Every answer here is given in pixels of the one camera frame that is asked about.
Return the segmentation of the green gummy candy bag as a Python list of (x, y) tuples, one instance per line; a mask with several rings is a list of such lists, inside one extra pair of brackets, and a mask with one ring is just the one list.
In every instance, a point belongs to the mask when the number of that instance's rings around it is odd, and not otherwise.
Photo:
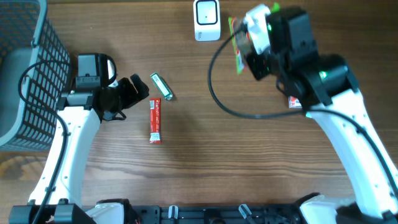
[[(272, 7), (268, 7), (271, 11), (270, 14), (273, 12), (277, 12), (280, 9), (280, 6), (278, 3), (274, 3)], [(229, 17), (228, 22), (229, 22), (229, 30), (231, 35), (233, 36), (232, 42), (233, 42), (233, 47), (235, 51), (235, 57), (236, 57), (236, 71), (237, 74), (240, 75), (245, 69), (248, 69), (248, 66), (246, 64), (246, 55), (250, 54), (252, 52), (256, 53), (256, 50), (254, 49), (254, 46), (252, 44), (252, 40), (250, 38), (249, 32), (247, 30), (247, 27), (244, 23), (244, 17), (238, 18), (238, 17)], [(272, 27), (270, 24), (268, 24), (268, 34), (272, 30)]]

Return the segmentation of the small orange white box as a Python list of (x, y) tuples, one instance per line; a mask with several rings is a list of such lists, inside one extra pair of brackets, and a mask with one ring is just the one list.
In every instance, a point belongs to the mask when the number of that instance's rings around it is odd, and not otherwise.
[(288, 105), (291, 109), (301, 109), (302, 105), (299, 102), (299, 99), (293, 96), (288, 97)]

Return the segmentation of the green white small packet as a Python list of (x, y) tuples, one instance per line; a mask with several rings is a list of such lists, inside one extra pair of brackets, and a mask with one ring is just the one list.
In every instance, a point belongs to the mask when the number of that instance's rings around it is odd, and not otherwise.
[(150, 75), (151, 80), (153, 81), (154, 85), (157, 89), (161, 92), (162, 96), (167, 100), (170, 101), (173, 99), (174, 95), (171, 89), (167, 86), (164, 80), (159, 76), (158, 73), (153, 73)]

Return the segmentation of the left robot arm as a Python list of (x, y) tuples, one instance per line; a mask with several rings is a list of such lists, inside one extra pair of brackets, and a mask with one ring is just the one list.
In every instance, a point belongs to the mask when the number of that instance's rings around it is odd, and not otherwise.
[(117, 75), (109, 55), (80, 54), (74, 83), (62, 91), (54, 109), (21, 98), (34, 111), (54, 116), (57, 126), (40, 180), (27, 205), (12, 207), (9, 223), (139, 223), (127, 199), (101, 200), (89, 210), (81, 205), (83, 170), (100, 124), (124, 121), (123, 110), (149, 96), (138, 74)]

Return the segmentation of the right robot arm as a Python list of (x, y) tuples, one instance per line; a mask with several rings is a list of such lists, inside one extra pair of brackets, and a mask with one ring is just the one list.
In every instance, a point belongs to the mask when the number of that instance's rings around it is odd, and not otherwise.
[(321, 55), (310, 18), (299, 7), (271, 11), (261, 4), (246, 13), (244, 25), (257, 77), (273, 73), (282, 92), (297, 98), (322, 128), (354, 190), (354, 199), (316, 194), (299, 209), (307, 223), (396, 223), (397, 168), (375, 131), (346, 60)]

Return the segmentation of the red chocolate bar wrapper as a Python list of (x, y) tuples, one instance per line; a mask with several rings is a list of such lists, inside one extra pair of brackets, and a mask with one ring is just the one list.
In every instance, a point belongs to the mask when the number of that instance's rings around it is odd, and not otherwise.
[(150, 99), (150, 143), (160, 144), (160, 98)]

